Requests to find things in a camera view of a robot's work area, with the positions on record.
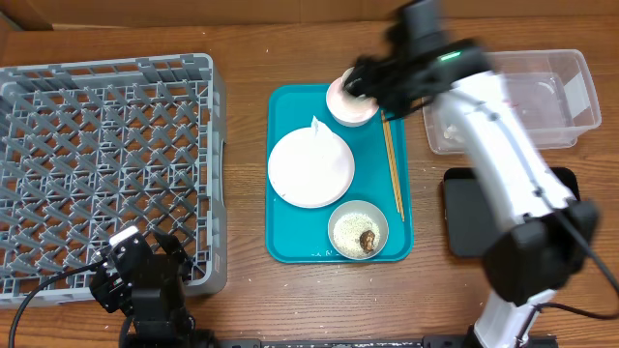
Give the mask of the white round plate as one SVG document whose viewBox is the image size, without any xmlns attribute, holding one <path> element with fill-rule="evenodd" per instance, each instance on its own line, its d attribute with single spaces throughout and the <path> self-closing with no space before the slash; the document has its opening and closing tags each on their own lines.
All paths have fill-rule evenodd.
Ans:
<svg viewBox="0 0 619 348">
<path fill-rule="evenodd" d="M 275 193 L 300 208 L 315 209 L 340 199 L 355 175 L 346 142 L 333 132 L 316 141 L 310 127 L 293 130 L 277 142 L 268 158 L 268 179 Z"/>
</svg>

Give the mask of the white paper cup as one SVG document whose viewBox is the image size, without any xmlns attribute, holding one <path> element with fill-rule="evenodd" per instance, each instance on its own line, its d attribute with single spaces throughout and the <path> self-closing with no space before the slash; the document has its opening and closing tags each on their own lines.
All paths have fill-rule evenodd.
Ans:
<svg viewBox="0 0 619 348">
<path fill-rule="evenodd" d="M 346 70 L 341 77 L 341 89 L 350 98 L 366 99 L 367 83 L 362 68 L 352 67 Z"/>
</svg>

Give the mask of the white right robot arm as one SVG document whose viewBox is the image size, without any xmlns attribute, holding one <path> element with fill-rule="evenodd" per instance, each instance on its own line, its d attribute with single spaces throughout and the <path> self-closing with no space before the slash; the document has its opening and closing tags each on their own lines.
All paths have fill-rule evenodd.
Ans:
<svg viewBox="0 0 619 348">
<path fill-rule="evenodd" d="M 500 237 L 483 257 L 491 292 L 466 347 L 524 347 L 538 313 L 591 254 L 599 213 L 547 166 L 516 116 L 504 76 L 473 40 L 452 42 L 437 4 L 398 10 L 391 53 L 362 56 L 343 88 L 369 97 L 389 120 L 428 105 L 455 126 Z"/>
</svg>

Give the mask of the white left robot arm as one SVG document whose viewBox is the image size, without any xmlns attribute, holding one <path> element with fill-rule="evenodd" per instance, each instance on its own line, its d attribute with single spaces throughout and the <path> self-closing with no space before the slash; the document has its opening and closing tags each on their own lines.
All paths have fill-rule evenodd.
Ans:
<svg viewBox="0 0 619 348">
<path fill-rule="evenodd" d="M 121 347 L 217 348 L 213 332 L 200 330 L 186 306 L 185 281 L 192 261 L 179 240 L 157 232 L 156 253 L 135 226 L 114 234 L 89 288 L 109 313 L 126 316 Z"/>
</svg>

